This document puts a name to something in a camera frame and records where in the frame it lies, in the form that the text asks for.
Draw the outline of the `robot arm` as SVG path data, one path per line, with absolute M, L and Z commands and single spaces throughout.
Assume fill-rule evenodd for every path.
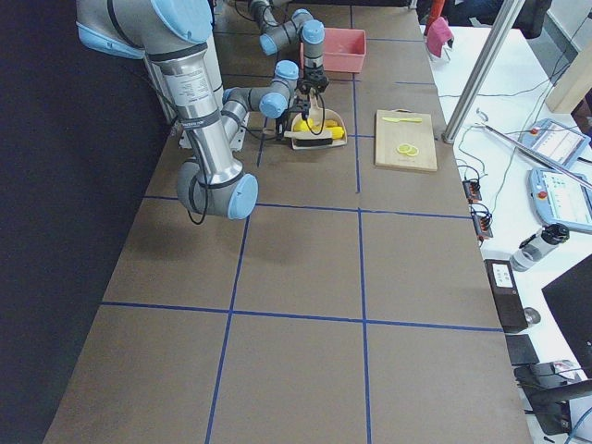
M 261 35 L 260 45 L 267 56 L 296 43 L 302 45 L 303 79 L 299 90 L 304 93 L 323 93 L 329 80 L 325 74 L 324 49 L 326 31 L 324 24 L 313 17 L 307 9 L 296 9 L 282 23 L 277 21 L 274 11 L 288 1 L 248 1 L 247 8 Z
M 177 182 L 187 211 L 246 218 L 255 207 L 258 182 L 233 156 L 230 141 L 248 113 L 279 118 L 289 109 L 298 66 L 281 60 L 269 86 L 234 88 L 217 101 L 205 62 L 213 18 L 207 2 L 79 1 L 76 6 L 85 46 L 113 56 L 148 57 L 163 75 L 194 152 Z

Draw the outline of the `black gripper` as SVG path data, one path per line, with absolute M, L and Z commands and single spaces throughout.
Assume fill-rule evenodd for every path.
M 280 117 L 275 119 L 275 140 L 281 141 L 284 138 L 285 132 L 291 128 L 293 115 L 301 117 L 303 120 L 307 119 L 309 117 L 310 107 L 311 103 L 309 96 L 306 98 L 295 96 L 291 105 L 280 115 Z
M 297 88 L 300 93 L 310 93 L 311 91 L 323 93 L 328 84 L 329 80 L 323 67 L 305 67 L 303 77 L 297 81 Z

